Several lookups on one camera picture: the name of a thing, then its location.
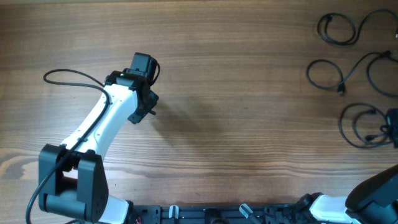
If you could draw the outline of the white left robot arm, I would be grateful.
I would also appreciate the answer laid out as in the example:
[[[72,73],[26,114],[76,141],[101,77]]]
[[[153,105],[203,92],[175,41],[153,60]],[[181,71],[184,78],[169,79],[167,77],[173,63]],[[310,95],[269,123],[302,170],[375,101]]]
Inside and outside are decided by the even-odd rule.
[[[154,57],[137,52],[130,67],[92,86],[101,98],[89,115],[61,144],[40,151],[39,184],[27,206],[27,223],[35,202],[41,211],[73,223],[141,223],[131,201],[109,194],[103,160],[125,121],[137,124],[155,114],[159,97],[151,86],[159,73]]]

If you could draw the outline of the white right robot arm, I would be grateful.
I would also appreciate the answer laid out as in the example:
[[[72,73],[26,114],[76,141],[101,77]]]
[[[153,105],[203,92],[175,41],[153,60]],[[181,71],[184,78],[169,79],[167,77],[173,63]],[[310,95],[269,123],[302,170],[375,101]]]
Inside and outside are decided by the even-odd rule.
[[[352,129],[363,143],[351,142],[343,131],[343,118],[348,109],[367,106],[353,120]],[[385,124],[379,134],[361,136],[357,129],[358,120],[364,115],[379,114]],[[372,149],[393,144],[397,147],[397,109],[383,113],[377,107],[366,103],[353,103],[341,112],[338,127],[343,139],[358,149]],[[325,194],[306,195],[295,204],[295,211],[305,217],[305,223],[397,223],[397,166],[390,167],[357,185],[347,197],[331,197]]]

